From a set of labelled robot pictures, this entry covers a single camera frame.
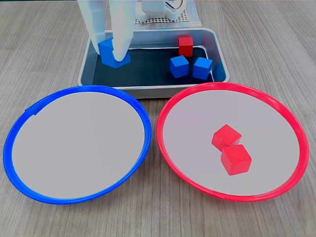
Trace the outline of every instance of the blue plate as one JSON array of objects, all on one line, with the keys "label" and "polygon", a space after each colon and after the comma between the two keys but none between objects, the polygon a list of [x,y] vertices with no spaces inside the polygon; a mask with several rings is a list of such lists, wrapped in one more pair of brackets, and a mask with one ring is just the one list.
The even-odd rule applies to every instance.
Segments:
[{"label": "blue plate", "polygon": [[[59,199],[59,198],[52,198],[52,197],[47,197],[47,196],[41,195],[41,194],[31,190],[29,187],[27,187],[21,181],[21,179],[18,177],[18,175],[15,171],[13,161],[12,161],[12,149],[13,149],[13,145],[15,142],[15,138],[18,135],[18,132],[22,128],[24,123],[31,116],[36,115],[45,106],[47,106],[51,102],[57,100],[58,98],[61,98],[63,96],[73,94],[73,93],[79,93],[79,92],[105,93],[108,95],[118,97],[121,100],[130,104],[135,109],[135,111],[139,114],[139,116],[142,120],[142,123],[144,125],[145,139],[144,139],[144,145],[143,145],[142,151],[140,153],[140,156],[139,156],[137,162],[130,169],[130,171],[123,178],[121,178],[119,181],[117,181],[115,184],[113,184],[112,186],[108,187],[107,189],[105,189],[101,192],[98,192],[98,193],[95,193],[93,195],[86,196],[86,197],[79,197],[79,198],[72,198],[72,199]],[[117,89],[114,89],[111,87],[107,87],[107,86],[99,86],[99,85],[76,86],[76,87],[64,89],[64,90],[58,91],[56,93],[53,93],[53,94],[41,99],[40,101],[36,102],[34,105],[32,105],[31,107],[29,107],[28,109],[25,110],[25,112],[21,115],[21,117],[14,124],[14,126],[12,127],[12,129],[7,137],[7,140],[6,140],[6,143],[4,146],[4,150],[3,150],[3,163],[4,163],[4,168],[6,170],[6,173],[9,177],[10,181],[12,182],[12,184],[19,191],[21,191],[23,194],[25,194],[26,196],[33,198],[35,200],[45,202],[45,203],[50,203],[50,204],[79,203],[79,202],[92,200],[94,198],[98,198],[98,197],[114,190],[119,185],[124,183],[138,169],[138,167],[141,165],[141,163],[145,159],[145,156],[149,150],[149,146],[151,143],[151,137],[152,137],[152,128],[151,128],[149,116],[146,113],[143,106],[134,97],[132,97],[131,95],[129,95],[123,91],[120,91],[120,90],[117,90]]]}]

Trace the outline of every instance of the red plate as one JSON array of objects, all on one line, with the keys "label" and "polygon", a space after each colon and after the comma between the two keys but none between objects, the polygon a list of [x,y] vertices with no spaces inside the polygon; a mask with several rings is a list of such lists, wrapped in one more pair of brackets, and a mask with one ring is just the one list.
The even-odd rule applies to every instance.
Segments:
[{"label": "red plate", "polygon": [[[269,179],[269,176],[271,174],[271,176],[273,177],[273,167],[271,168],[271,171],[267,171],[267,174],[264,174],[264,172],[262,171],[262,173],[260,173],[260,171],[256,170],[255,172],[250,172],[248,174],[241,174],[241,175],[236,175],[236,176],[228,176],[227,177],[224,175],[223,173],[223,169],[222,167],[219,167],[219,161],[220,160],[220,151],[215,151],[216,148],[212,147],[211,144],[211,140],[212,140],[212,135],[213,133],[216,131],[216,129],[213,128],[209,128],[207,124],[199,124],[203,123],[203,117],[206,116],[207,112],[205,112],[205,110],[210,110],[211,112],[216,111],[216,106],[218,107],[217,104],[220,104],[221,101],[225,101],[225,105],[226,107],[224,109],[221,110],[221,108],[219,109],[219,113],[217,114],[213,114],[213,118],[214,119],[210,119],[210,121],[214,121],[214,123],[218,123],[216,126],[219,129],[220,126],[220,122],[221,120],[223,120],[223,123],[227,123],[229,121],[229,118],[226,118],[226,115],[229,116],[229,113],[234,110],[236,108],[236,105],[234,105],[234,109],[229,108],[229,99],[227,99],[227,97],[223,98],[223,95],[232,95],[234,98],[234,96],[236,96],[236,99],[234,100],[239,100],[240,101],[244,101],[247,103],[247,105],[242,105],[240,104],[240,111],[246,111],[247,109],[249,110],[249,115],[247,115],[247,117],[242,117],[244,115],[241,115],[239,113],[236,113],[234,116],[234,119],[231,119],[232,123],[235,123],[233,128],[236,129],[236,127],[238,129],[236,129],[238,132],[242,131],[241,134],[243,135],[243,138],[241,140],[241,144],[245,143],[246,145],[248,145],[246,148],[247,150],[249,149],[249,151],[251,151],[251,155],[254,154],[254,156],[252,156],[253,158],[253,163],[256,163],[256,161],[258,162],[257,165],[261,162],[261,164],[264,163],[264,161],[262,160],[261,156],[257,156],[256,154],[258,153],[258,147],[260,148],[260,146],[264,145],[265,143],[269,143],[267,140],[264,140],[261,137],[256,138],[255,136],[251,137],[251,139],[247,138],[247,136],[245,134],[247,134],[247,132],[245,132],[247,129],[250,130],[250,128],[247,128],[247,126],[242,125],[242,123],[245,123],[245,119],[249,118],[249,116],[252,116],[255,118],[255,116],[257,116],[257,114],[259,113],[263,113],[262,111],[266,110],[268,113],[268,111],[271,111],[271,114],[265,114],[266,118],[264,120],[262,120],[260,123],[260,126],[258,126],[258,129],[262,129],[262,127],[266,126],[265,123],[267,123],[267,129],[269,129],[268,127],[271,124],[278,123],[277,120],[279,120],[279,122],[281,123],[281,126],[286,127],[287,129],[284,130],[286,132],[288,132],[289,134],[292,132],[293,136],[295,137],[295,141],[292,142],[296,142],[297,143],[297,156],[296,159],[297,161],[294,161],[291,163],[290,161],[290,157],[289,157],[289,165],[284,165],[282,169],[280,170],[280,176],[284,176],[283,180],[280,180],[280,182],[282,182],[280,185],[278,185],[276,188],[273,188],[271,190],[269,190],[268,192],[262,192],[260,193],[261,190],[264,190],[263,186],[265,186],[265,177],[267,178],[267,180]],[[202,96],[204,99],[203,100],[198,100],[198,97]],[[171,118],[177,116],[177,118],[173,118],[176,120],[173,121],[179,121],[179,123],[183,122],[186,123],[186,127],[185,129],[181,130],[181,127],[178,125],[177,122],[173,122],[172,126],[168,125],[166,126],[166,120],[169,119],[169,122],[171,121]],[[198,119],[197,122],[192,122],[194,119],[193,117],[195,117],[196,119]],[[251,123],[253,122],[252,120],[249,119],[249,121],[246,121],[249,126],[251,126]],[[197,152],[197,149],[199,150],[199,148],[197,148],[198,146],[196,144],[192,144],[192,147],[190,148],[190,146],[188,145],[184,145],[184,144],[179,144],[181,141],[184,141],[184,139],[182,138],[183,136],[188,136],[188,139],[192,138],[192,134],[195,135],[194,138],[192,138],[192,140],[198,140],[199,136],[196,136],[197,134],[204,134],[205,132],[203,131],[204,128],[206,130],[210,129],[208,131],[208,135],[209,138],[207,138],[207,141],[204,143],[205,141],[205,137],[203,138],[203,140],[201,140],[201,149],[204,149],[204,153],[201,153],[201,151]],[[288,137],[289,135],[287,134],[281,134],[280,137],[282,138],[282,136],[286,136]],[[262,141],[262,144],[257,145],[256,147],[251,147],[251,142],[253,140],[258,140],[258,141]],[[308,160],[309,160],[309,145],[308,145],[308,140],[306,137],[306,134],[302,128],[302,126],[300,125],[299,121],[295,118],[295,116],[288,110],[288,108],[286,108],[283,104],[281,104],[279,101],[277,101],[276,99],[274,99],[273,97],[271,97],[270,95],[261,92],[259,90],[244,86],[244,85],[238,85],[238,84],[234,84],[234,83],[225,83],[225,82],[211,82],[211,83],[205,83],[205,84],[200,84],[197,86],[193,86],[190,88],[187,88],[181,92],[179,92],[178,94],[176,94],[174,97],[172,97],[168,103],[164,106],[158,121],[157,121],[157,141],[158,141],[158,145],[160,148],[160,151],[163,155],[163,157],[165,158],[165,160],[167,161],[167,163],[170,165],[170,167],[177,173],[177,175],[179,175],[184,181],[186,181],[187,183],[189,183],[190,185],[192,185],[193,187],[209,194],[212,195],[214,197],[217,198],[222,198],[222,199],[226,199],[226,200],[232,200],[232,201],[261,201],[261,200],[267,200],[267,199],[271,199],[274,197],[277,197],[279,195],[284,194],[285,192],[287,192],[288,190],[290,190],[294,185],[296,185],[299,180],[302,178],[307,165],[308,165]],[[184,149],[185,152],[180,153],[179,152],[179,148]],[[280,161],[281,159],[284,159],[284,157],[287,156],[286,150],[291,150],[291,145],[287,144],[286,140],[280,140],[280,145],[279,146],[275,146],[271,147],[271,149],[276,149],[276,154],[278,152],[282,152],[284,151],[284,155],[283,156],[279,156],[276,155],[276,157],[274,158],[274,160],[276,161],[276,163],[278,161]],[[270,156],[267,156],[267,154],[269,154],[269,151],[271,149],[267,149],[267,148],[263,148],[262,151],[267,151],[266,153],[266,158],[267,160],[270,158]],[[205,154],[205,151],[209,151],[211,154],[211,157],[208,158],[208,154]],[[184,154],[183,158],[177,156],[177,154]],[[207,172],[199,170],[201,169],[201,167],[207,166],[211,164],[209,167],[212,166],[213,170],[219,170],[220,176],[216,176],[216,172],[215,173],[211,173],[211,174],[207,174]],[[283,170],[286,170],[287,167],[292,166],[293,170],[289,170],[286,174],[281,174],[283,172]],[[254,178],[254,180],[257,178],[258,179],[258,184],[256,184],[253,187],[259,187],[257,191],[253,191],[252,190],[252,184],[249,183],[248,187],[246,187],[245,193],[243,194],[242,188],[244,187],[244,185],[240,186],[240,192],[238,190],[233,190],[230,186],[236,186],[236,184],[238,184],[238,182],[241,182],[243,179],[245,181],[247,180],[251,180],[252,178]],[[273,185],[267,185],[267,189],[273,187]]]}]

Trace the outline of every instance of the plate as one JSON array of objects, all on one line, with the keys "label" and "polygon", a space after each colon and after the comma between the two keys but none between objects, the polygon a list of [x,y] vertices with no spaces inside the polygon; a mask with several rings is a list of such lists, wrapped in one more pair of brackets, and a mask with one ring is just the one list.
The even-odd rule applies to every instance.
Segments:
[{"label": "plate", "polygon": [[106,86],[58,91],[29,107],[3,151],[13,185],[35,200],[72,204],[104,195],[141,165],[151,123],[129,94]]},{"label": "plate", "polygon": [[[228,124],[252,157],[248,172],[229,176],[213,134]],[[213,82],[172,97],[157,121],[157,141],[170,167],[193,187],[232,201],[260,201],[291,189],[309,160],[306,134],[279,101],[259,90]]]}]

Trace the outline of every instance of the wood grain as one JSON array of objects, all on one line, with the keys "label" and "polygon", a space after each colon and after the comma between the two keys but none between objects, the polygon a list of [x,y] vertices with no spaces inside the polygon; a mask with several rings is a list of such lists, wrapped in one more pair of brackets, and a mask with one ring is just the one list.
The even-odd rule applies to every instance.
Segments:
[{"label": "wood grain", "polygon": [[[304,127],[310,162],[299,184],[264,202],[216,199],[180,180],[153,136],[144,163],[122,186],[96,200],[57,206],[16,190],[1,158],[1,237],[315,236],[316,1],[199,0],[196,5],[203,26],[218,36],[231,82],[272,95]],[[2,149],[27,107],[76,85],[87,38],[75,1],[0,2]],[[166,100],[141,103],[155,134]]]}]

